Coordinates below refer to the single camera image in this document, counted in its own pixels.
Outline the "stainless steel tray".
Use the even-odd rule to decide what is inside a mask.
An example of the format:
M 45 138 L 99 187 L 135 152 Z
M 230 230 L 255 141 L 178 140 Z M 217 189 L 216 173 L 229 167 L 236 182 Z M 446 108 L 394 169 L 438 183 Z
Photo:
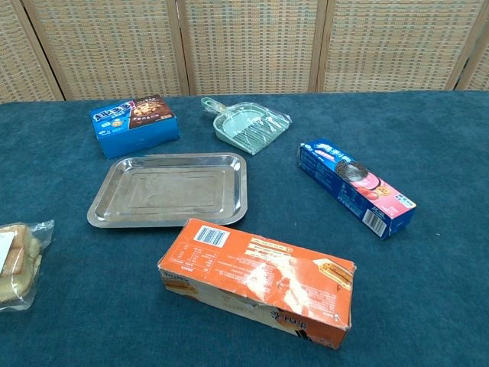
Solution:
M 87 220 L 107 229 L 177 227 L 190 218 L 223 226 L 247 209 L 247 162 L 241 155 L 147 154 L 110 167 Z

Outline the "bagged sliced bread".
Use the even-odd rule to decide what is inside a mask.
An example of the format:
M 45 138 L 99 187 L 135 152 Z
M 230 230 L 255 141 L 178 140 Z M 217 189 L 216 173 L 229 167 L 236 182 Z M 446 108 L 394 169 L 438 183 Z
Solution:
M 0 313 L 30 308 L 55 222 L 0 225 Z

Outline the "green dustpan in plastic wrap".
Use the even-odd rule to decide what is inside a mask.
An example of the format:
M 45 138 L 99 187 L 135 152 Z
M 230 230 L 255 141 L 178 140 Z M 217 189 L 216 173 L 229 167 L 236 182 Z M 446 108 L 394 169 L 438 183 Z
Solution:
M 202 106 L 215 114 L 216 136 L 251 155 L 266 148 L 292 124 L 287 114 L 275 112 L 254 102 L 226 106 L 210 97 L 201 98 Z

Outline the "orange cracker box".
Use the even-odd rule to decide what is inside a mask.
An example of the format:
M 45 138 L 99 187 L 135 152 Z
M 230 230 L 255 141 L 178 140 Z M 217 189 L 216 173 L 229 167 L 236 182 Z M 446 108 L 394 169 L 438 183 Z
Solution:
M 353 261 L 189 219 L 157 267 L 169 291 L 332 349 L 351 328 Z

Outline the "blue Oreo cookie box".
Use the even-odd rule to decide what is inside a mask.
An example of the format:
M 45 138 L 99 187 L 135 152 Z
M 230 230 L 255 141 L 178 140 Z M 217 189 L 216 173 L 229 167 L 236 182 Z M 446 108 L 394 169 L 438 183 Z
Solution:
M 326 139 L 300 144 L 298 165 L 380 239 L 411 221 L 416 204 Z

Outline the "blue chocolate chip cookie box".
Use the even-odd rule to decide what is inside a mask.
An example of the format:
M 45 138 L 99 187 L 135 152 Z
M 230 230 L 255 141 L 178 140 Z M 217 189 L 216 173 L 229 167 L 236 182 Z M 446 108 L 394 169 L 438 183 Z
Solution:
M 180 137 L 176 115 L 158 94 L 93 109 L 90 118 L 108 159 Z

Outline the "woven folding screen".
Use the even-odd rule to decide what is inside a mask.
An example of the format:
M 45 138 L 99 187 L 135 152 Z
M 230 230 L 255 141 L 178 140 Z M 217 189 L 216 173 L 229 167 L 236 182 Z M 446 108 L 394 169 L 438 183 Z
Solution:
M 489 89 L 489 0 L 0 0 L 0 103 Z

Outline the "blue tablecloth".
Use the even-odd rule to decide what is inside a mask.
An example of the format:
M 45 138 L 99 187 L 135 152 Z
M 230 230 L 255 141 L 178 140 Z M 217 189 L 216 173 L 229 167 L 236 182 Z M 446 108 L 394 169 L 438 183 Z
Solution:
M 53 220 L 30 309 L 0 313 L 0 367 L 489 367 L 489 92 L 248 95 L 293 123 L 247 156 L 236 229 L 352 260 L 332 350 L 165 290 L 176 228 L 99 229 L 102 100 L 0 104 L 0 225 Z M 417 208 L 381 240 L 305 175 L 325 138 Z

